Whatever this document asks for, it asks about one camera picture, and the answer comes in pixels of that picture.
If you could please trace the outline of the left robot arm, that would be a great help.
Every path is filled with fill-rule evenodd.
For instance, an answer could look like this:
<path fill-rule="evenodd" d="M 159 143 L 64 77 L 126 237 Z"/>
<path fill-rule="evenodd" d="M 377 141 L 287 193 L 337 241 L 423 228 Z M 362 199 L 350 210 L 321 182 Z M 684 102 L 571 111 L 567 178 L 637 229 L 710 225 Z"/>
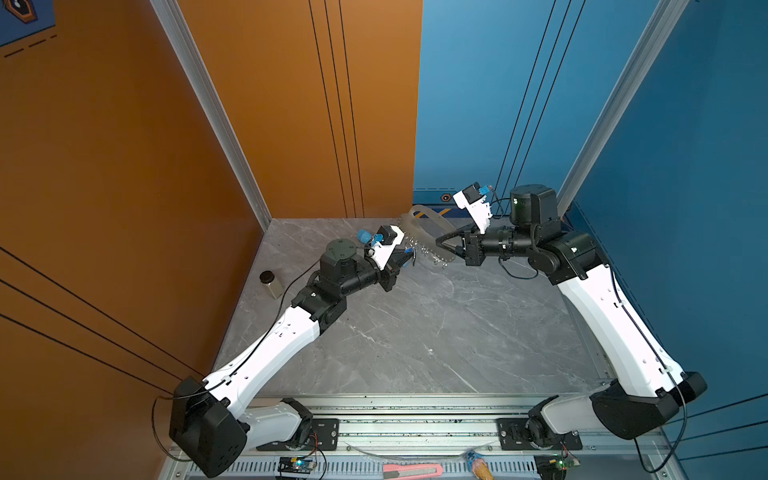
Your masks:
<path fill-rule="evenodd" d="M 291 302 L 280 304 L 264 335 L 202 380 L 188 377 L 176 386 L 167 398 L 169 436 L 186 460 L 215 478 L 257 447 L 313 447 L 313 415 L 299 401 L 285 398 L 255 410 L 249 406 L 291 358 L 341 317 L 350 295 L 374 285 L 393 289 L 414 255 L 404 237 L 398 227 L 384 225 L 371 237 L 329 242 L 305 272 L 307 284 Z"/>

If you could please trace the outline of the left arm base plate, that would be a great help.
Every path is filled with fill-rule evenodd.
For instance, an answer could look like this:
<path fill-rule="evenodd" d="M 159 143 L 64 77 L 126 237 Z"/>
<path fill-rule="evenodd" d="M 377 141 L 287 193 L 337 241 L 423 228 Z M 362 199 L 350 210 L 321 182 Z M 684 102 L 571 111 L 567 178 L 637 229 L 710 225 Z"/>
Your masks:
<path fill-rule="evenodd" d="M 307 438 L 288 442 L 271 442 L 256 448 L 264 452 L 309 451 L 318 446 L 323 452 L 335 451 L 338 447 L 340 420 L 338 418 L 315 418 L 312 420 Z"/>

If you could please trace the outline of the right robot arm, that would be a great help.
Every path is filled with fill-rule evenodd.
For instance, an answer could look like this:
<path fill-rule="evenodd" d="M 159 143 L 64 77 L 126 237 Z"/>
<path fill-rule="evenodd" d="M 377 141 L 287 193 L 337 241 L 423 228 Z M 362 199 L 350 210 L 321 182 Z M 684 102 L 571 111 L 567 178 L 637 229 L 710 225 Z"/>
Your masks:
<path fill-rule="evenodd" d="M 583 318 L 615 373 L 589 394 L 555 395 L 534 406 L 524 427 L 529 442 L 549 449 L 571 432 L 591 430 L 635 440 L 685 413 L 707 390 L 705 379 L 684 370 L 654 337 L 596 240 L 563 226 L 555 191 L 540 184 L 514 188 L 510 223 L 501 227 L 491 224 L 490 191 L 473 183 L 454 194 L 473 223 L 438 237 L 437 246 L 468 266 L 490 257 L 526 259 Z"/>

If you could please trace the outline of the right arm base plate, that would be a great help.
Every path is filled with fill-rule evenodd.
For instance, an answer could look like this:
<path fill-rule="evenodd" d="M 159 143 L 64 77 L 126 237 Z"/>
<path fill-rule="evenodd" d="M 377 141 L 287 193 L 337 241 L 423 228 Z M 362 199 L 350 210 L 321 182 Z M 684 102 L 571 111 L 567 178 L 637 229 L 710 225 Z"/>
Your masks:
<path fill-rule="evenodd" d="M 510 417 L 496 420 L 498 439 L 504 451 L 555 451 L 583 449 L 576 432 L 556 434 L 535 418 Z"/>

